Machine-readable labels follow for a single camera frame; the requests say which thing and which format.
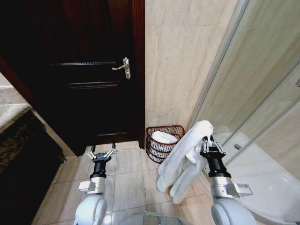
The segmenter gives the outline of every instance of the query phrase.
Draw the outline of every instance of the wall tile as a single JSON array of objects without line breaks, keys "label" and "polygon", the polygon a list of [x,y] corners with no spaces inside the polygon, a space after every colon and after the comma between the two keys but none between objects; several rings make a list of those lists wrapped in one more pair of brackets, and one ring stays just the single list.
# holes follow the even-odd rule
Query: wall tile
[{"label": "wall tile", "polygon": [[146,127],[187,125],[236,2],[146,1]]}]

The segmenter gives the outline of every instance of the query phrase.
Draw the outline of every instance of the metal latch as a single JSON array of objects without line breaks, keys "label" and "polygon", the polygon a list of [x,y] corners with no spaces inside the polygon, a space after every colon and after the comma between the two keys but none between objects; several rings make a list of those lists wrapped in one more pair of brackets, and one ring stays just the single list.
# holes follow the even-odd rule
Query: metal latch
[{"label": "metal latch", "polygon": [[112,68],[112,70],[119,70],[119,69],[125,69],[125,76],[127,79],[130,79],[131,74],[130,74],[130,66],[129,66],[129,59],[126,57],[123,59],[123,65],[118,67],[118,68]]}]

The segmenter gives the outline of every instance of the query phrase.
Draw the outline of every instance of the shower enclosure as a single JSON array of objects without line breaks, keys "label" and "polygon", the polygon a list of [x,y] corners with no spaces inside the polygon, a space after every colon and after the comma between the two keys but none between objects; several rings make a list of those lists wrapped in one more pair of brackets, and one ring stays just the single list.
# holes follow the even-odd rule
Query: shower enclosure
[{"label": "shower enclosure", "polygon": [[300,4],[239,1],[189,127],[214,126],[224,163],[265,224],[300,224]]}]

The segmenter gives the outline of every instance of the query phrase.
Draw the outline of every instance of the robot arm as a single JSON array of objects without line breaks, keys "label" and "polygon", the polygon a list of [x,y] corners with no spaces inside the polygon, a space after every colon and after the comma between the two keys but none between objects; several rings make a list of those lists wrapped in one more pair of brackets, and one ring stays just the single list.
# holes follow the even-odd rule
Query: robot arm
[{"label": "robot arm", "polygon": [[208,161],[210,172],[210,188],[214,200],[211,207],[211,215],[216,225],[255,225],[255,219],[251,212],[235,201],[233,197],[252,195],[248,184],[236,184],[231,180],[222,158],[226,152],[221,145],[214,142],[212,135],[210,141],[204,137],[200,155]]},{"label": "robot arm", "polygon": [[87,196],[77,207],[74,225],[101,225],[106,214],[107,202],[105,195],[105,166],[108,161],[117,153],[115,143],[109,152],[94,153],[95,146],[91,147],[88,153],[95,163],[94,172],[89,181],[81,182],[79,190],[84,191]]}]

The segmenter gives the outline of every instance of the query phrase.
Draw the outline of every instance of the black cylindrical joint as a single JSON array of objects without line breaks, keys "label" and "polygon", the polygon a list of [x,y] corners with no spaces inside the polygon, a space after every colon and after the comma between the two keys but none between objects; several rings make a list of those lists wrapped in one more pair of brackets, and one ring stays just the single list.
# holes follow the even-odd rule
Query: black cylindrical joint
[{"label": "black cylindrical joint", "polygon": [[227,172],[221,158],[208,158],[208,165],[210,167],[209,177],[230,177],[231,175]]},{"label": "black cylindrical joint", "polygon": [[104,178],[106,178],[105,166],[106,166],[106,162],[95,162],[94,172],[91,174],[90,178],[93,178],[93,177],[104,177]]}]

